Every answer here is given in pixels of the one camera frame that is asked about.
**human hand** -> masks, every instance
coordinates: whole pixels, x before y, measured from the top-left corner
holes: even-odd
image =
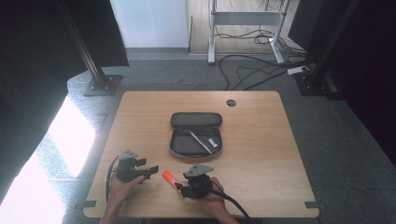
[[[220,184],[217,178],[210,177],[210,180],[214,183],[213,190],[221,192],[224,191],[224,187]],[[204,198],[198,199],[197,201],[200,202],[204,206],[204,209],[212,215],[218,211],[225,210],[224,199],[213,193],[208,193]]]
[[[131,189],[142,183],[144,180],[145,177],[141,175],[129,183],[124,183],[116,177],[115,173],[113,173],[110,178],[110,195],[108,202],[115,204],[123,203],[123,201],[128,198]]]
[[[220,184],[217,178],[210,177],[213,182],[213,190],[224,191],[224,187]],[[214,216],[221,224],[237,224],[235,218],[233,218],[225,207],[224,199],[214,193],[207,194],[204,198],[198,199],[198,201],[204,206],[204,209]]]

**cable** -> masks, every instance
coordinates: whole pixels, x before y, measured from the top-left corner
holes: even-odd
[[[262,3],[257,7],[256,11],[258,11],[259,8],[260,8],[263,4],[264,4],[264,0],[262,0]]]
[[[233,7],[233,3],[231,2],[231,0],[230,0],[230,6],[233,9],[233,11],[236,11],[235,8]]]
[[[253,75],[254,73],[256,73],[256,72],[263,72],[263,73],[265,73],[265,74],[272,74],[273,72],[275,72],[276,70],[278,70],[278,69],[281,69],[281,68],[276,68],[276,69],[273,69],[271,72],[266,72],[266,71],[264,71],[264,70],[262,70],[262,68],[264,67],[264,66],[270,66],[270,65],[263,65],[262,67],[260,67],[260,68],[248,68],[248,69],[255,69],[253,72],[251,72],[251,73],[249,73],[249,74],[247,74],[244,78],[240,78],[240,76],[239,76],[239,74],[238,74],[238,70],[239,70],[239,68],[246,68],[245,66],[240,66],[240,67],[238,67],[238,69],[236,70],[236,74],[239,76],[239,82],[231,89],[231,91],[233,91],[237,86],[239,86],[239,85],[241,85],[243,88],[244,88],[244,91],[245,90],[247,90],[247,89],[249,89],[249,88],[251,88],[251,87],[247,87],[247,88],[245,88],[244,87],[244,85],[242,84],[242,82],[243,82],[243,80],[245,80],[246,78],[248,78],[249,76],[251,76],[251,75]]]
[[[276,74],[276,75],[274,75],[274,76],[268,77],[268,78],[266,78],[265,80],[263,80],[263,81],[261,81],[261,82],[258,82],[258,83],[254,84],[254,85],[251,85],[251,86],[245,88],[244,91],[247,91],[247,90],[249,90],[249,89],[251,89],[251,88],[253,88],[253,87],[255,87],[255,86],[258,86],[258,85],[262,84],[263,82],[265,82],[265,81],[267,81],[267,80],[269,80],[269,79],[271,79],[271,78],[278,77],[278,76],[280,76],[280,75],[282,75],[282,74],[285,74],[286,72],[287,72],[287,70],[286,70],[286,71],[283,71],[283,72],[281,72],[281,73],[279,73],[279,74]]]
[[[225,72],[224,72],[224,70],[223,70],[222,64],[223,64],[223,62],[225,61],[225,59],[231,58],[231,57],[242,57],[242,58],[253,59],[253,60],[256,60],[256,61],[259,61],[259,62],[262,62],[262,63],[266,63],[266,64],[270,64],[270,65],[272,65],[272,66],[275,66],[275,67],[277,67],[277,69],[280,69],[280,68],[298,67],[298,66],[307,65],[307,64],[313,62],[313,58],[312,58],[312,57],[307,57],[307,58],[305,58],[304,60],[302,60],[302,61],[300,61],[300,62],[297,62],[297,63],[278,64],[278,63],[270,63],[270,62],[267,62],[267,61],[265,61],[265,60],[262,60],[262,59],[259,59],[259,58],[255,58],[255,57],[252,57],[252,56],[248,56],[248,55],[238,55],[238,54],[235,54],[235,55],[227,55],[227,56],[224,56],[223,58],[221,58],[220,61],[219,61],[219,69],[220,69],[220,72],[223,74],[223,76],[224,76],[224,78],[225,78],[225,80],[226,80],[226,88],[225,88],[226,91],[229,89],[230,80],[229,80],[228,77],[226,76],[226,74],[225,74]],[[260,71],[261,68],[259,68],[259,69],[257,69],[256,71],[250,73],[249,75],[251,75],[251,74],[253,74],[253,73],[257,72],[257,71]],[[273,77],[280,76],[281,74],[283,74],[283,73],[285,73],[285,72],[286,72],[286,70],[285,70],[284,72],[280,73],[280,74],[275,75],[275,76],[268,77],[267,79],[265,79],[265,80],[263,80],[263,81],[261,81],[261,82],[259,82],[259,83],[256,83],[256,84],[254,84],[254,85],[252,85],[252,86],[250,86],[250,87],[245,88],[245,91],[248,90],[248,89],[251,89],[251,88],[253,88],[253,87],[255,87],[255,86],[259,85],[259,84],[262,84],[264,81],[267,81],[268,79],[271,79],[271,78],[273,78]]]
[[[214,183],[214,184],[216,185],[216,187],[218,187],[218,189],[219,189],[220,191],[217,191],[217,190],[214,190],[214,189],[207,189],[207,188],[202,187],[202,186],[201,186],[201,188],[204,189],[204,190],[206,190],[206,191],[208,191],[208,192],[210,192],[210,193],[216,194],[216,195],[220,196],[221,198],[223,198],[223,199],[225,199],[225,200],[230,201],[231,203],[233,203],[233,205],[235,205],[235,206],[239,209],[239,211],[242,212],[242,214],[245,216],[245,218],[246,218],[250,223],[252,223],[250,216],[249,216],[248,213],[245,211],[245,209],[241,206],[241,204],[239,204],[239,203],[238,203],[235,199],[233,199],[231,196],[229,196],[229,195],[227,195],[226,193],[224,193],[224,191],[221,190],[221,188],[220,188],[213,180],[212,180],[212,183]]]
[[[113,172],[113,166],[114,166],[114,162],[116,162],[116,160],[119,158],[119,156],[117,156],[113,162],[111,162],[110,167],[108,167],[108,171],[107,171],[107,177],[106,177],[106,202],[108,202],[108,197],[110,195],[110,179],[111,179],[111,173]]]
[[[282,10],[283,7],[283,3],[285,2],[285,0],[281,0],[279,6],[277,7],[272,7],[269,5],[269,1],[267,1],[267,6],[265,7],[265,11],[267,11],[268,7],[273,9],[273,10],[277,10],[279,8],[279,11]]]
[[[255,36],[247,36],[247,35],[251,35],[251,34],[257,33],[257,32],[259,32],[258,35],[255,35]],[[216,26],[216,33],[217,33],[216,35],[219,36],[219,37],[221,37],[221,38],[254,39],[254,42],[255,42],[256,44],[259,44],[259,45],[268,45],[268,44],[271,44],[271,42],[270,42],[269,39],[270,39],[270,38],[273,38],[274,35],[275,35],[273,32],[266,31],[266,30],[262,30],[262,29],[261,29],[261,26],[259,26],[259,29],[258,29],[258,30],[251,31],[251,32],[248,32],[248,33],[243,34],[243,35],[220,34],[219,31],[218,31],[218,28],[217,28],[217,26]],[[265,42],[262,42],[262,41],[261,41],[261,38],[265,38],[266,41],[265,41]],[[286,43],[285,39],[282,38],[282,37],[279,37],[278,43],[279,43],[280,47],[281,47],[285,52],[287,52],[287,53],[297,54],[297,55],[301,55],[301,56],[305,56],[305,55],[306,55],[305,50],[290,47],[290,46]]]

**metal stand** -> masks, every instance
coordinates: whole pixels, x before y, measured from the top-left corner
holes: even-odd
[[[285,0],[280,12],[217,12],[216,1],[211,0],[210,11],[210,38],[208,62],[215,63],[215,30],[216,25],[272,25],[276,26],[274,38],[270,38],[271,48],[278,63],[284,63],[277,42],[282,31],[283,22],[289,7],[290,0]]]
[[[81,35],[78,32],[76,25],[73,22],[72,17],[67,9],[64,0],[59,0],[57,5],[57,10],[59,15],[61,16],[64,25],[67,28],[70,36],[72,37],[73,41],[76,44],[76,47],[79,51],[79,54],[82,57],[82,60],[87,65],[87,68],[91,71],[92,80],[85,90],[85,96],[106,96],[106,95],[114,95],[117,87],[122,80],[121,75],[111,75],[105,76],[102,71],[102,68],[96,66],[95,62],[93,61],[91,54],[88,52],[87,47]]]
[[[302,96],[326,96],[329,100],[344,100],[337,81],[337,74],[328,71],[325,78],[316,83],[310,71],[293,75]]]

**pen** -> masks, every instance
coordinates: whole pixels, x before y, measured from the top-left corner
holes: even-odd
[[[207,148],[207,146],[205,146],[205,144],[204,144],[203,142],[201,142],[201,140],[199,140],[199,138],[197,137],[197,135],[195,135],[195,133],[193,133],[193,132],[190,131],[190,130],[189,130],[189,133],[191,134],[191,136],[192,136],[199,144],[201,144],[201,146],[203,146],[203,147],[206,149],[206,151],[207,151],[208,153],[213,154],[213,153],[209,150],[209,148]]]

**orange marker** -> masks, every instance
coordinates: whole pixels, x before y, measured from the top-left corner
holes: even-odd
[[[178,189],[175,186],[175,183],[177,183],[177,180],[173,177],[173,175],[169,171],[164,171],[163,172],[163,178],[175,189],[178,191]]]

